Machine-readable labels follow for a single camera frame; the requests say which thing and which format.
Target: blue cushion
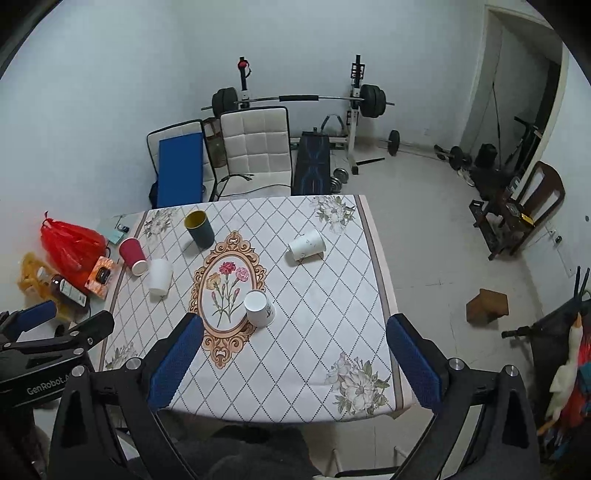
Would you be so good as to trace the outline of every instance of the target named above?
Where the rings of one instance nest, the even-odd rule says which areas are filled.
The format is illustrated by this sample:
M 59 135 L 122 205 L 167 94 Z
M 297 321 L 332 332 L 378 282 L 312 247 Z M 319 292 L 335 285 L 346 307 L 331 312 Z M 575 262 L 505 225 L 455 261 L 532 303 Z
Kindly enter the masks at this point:
M 200 203 L 203 196 L 203 134 L 160 140 L 157 207 Z

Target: floor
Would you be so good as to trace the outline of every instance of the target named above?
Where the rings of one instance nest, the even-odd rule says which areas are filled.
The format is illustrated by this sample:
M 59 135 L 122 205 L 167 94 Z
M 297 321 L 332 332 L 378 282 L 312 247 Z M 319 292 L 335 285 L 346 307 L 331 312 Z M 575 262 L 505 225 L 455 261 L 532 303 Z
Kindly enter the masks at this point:
M 530 325 L 541 317 L 529 273 L 521 259 L 489 262 L 486 244 L 473 228 L 468 204 L 478 197 L 446 163 L 404 153 L 390 157 L 386 150 L 358 152 L 359 158 L 386 157 L 359 167 L 342 193 L 364 194 L 369 202 L 394 284 L 398 309 L 424 337 L 448 357 L 462 358 L 472 368 L 499 371 L 517 366 L 529 384 L 532 379 L 528 346 L 502 340 L 502 330 Z M 343 151 L 332 155 L 335 166 L 348 169 Z M 466 303 L 488 288 L 507 294 L 509 315 L 489 327 L 466 321 Z M 473 407 L 443 477 L 457 469 L 468 444 L 478 408 Z M 411 451 L 431 418 L 431 412 L 411 407 L 398 418 L 377 417 L 349 423 L 307 424 L 300 427 L 314 464 L 325 473 L 333 449 L 343 469 L 399 464 Z M 199 436 L 219 428 L 217 421 L 195 419 Z

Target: black cloth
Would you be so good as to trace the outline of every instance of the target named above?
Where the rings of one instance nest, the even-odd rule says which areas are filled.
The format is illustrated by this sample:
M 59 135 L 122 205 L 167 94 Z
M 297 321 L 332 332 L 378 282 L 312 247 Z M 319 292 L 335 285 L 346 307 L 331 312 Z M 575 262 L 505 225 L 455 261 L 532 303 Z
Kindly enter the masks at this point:
M 231 425 L 203 442 L 178 442 L 175 447 L 204 479 L 303 480 L 321 475 L 310 461 L 304 437 L 294 428 L 268 432 Z M 140 458 L 130 460 L 128 468 L 150 478 Z

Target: diamond pattern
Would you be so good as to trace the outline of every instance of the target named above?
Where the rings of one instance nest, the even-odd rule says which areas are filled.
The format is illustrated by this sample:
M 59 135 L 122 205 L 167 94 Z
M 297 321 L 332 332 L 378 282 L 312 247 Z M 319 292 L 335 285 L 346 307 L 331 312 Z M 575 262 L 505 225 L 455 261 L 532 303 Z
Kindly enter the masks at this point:
M 356 204 L 352 196 L 344 200 Z M 113 311 L 116 328 L 107 340 L 104 362 L 130 342 L 134 355 L 144 356 L 186 314 L 194 273 L 209 253 L 201 252 L 184 228 L 184 217 L 196 209 L 207 212 L 218 242 L 231 230 L 251 242 L 267 270 L 265 288 L 276 316 L 268 328 L 253 333 L 224 369 L 214 366 L 209 352 L 200 349 L 171 408 L 229 421 L 352 419 L 337 412 L 332 386 L 324 381 L 343 351 L 349 359 L 370 360 L 380 378 L 391 375 L 382 300 L 359 212 L 344 232 L 338 231 L 318 218 L 309 197 L 185 205 L 176 209 L 174 227 L 162 235 L 147 239 L 140 230 L 144 252 L 173 264 L 173 284 L 167 297 L 153 299 L 147 294 L 148 275 L 121 273 L 124 279 Z M 288 243 L 311 228 L 322 232 L 327 250 L 294 265 Z M 405 407 L 396 405 L 392 387 L 384 394 L 388 405 L 376 414 Z

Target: paper cup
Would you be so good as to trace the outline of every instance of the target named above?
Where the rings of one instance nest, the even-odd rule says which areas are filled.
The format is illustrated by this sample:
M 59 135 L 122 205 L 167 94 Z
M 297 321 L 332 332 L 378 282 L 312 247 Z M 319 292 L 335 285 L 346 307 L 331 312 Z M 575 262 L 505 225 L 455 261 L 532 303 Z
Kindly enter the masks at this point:
M 251 290 L 244 297 L 246 318 L 255 327 L 266 327 L 275 319 L 275 306 L 262 290 Z
M 164 297 L 168 294 L 173 280 L 173 266 L 165 258 L 156 258 L 150 262 L 148 289 L 152 295 Z
M 315 228 L 292 240 L 289 246 L 296 261 L 326 251 L 324 239 Z
M 137 238 L 129 237 L 123 240 L 119 246 L 119 254 L 133 275 L 141 275 L 148 269 L 146 256 Z

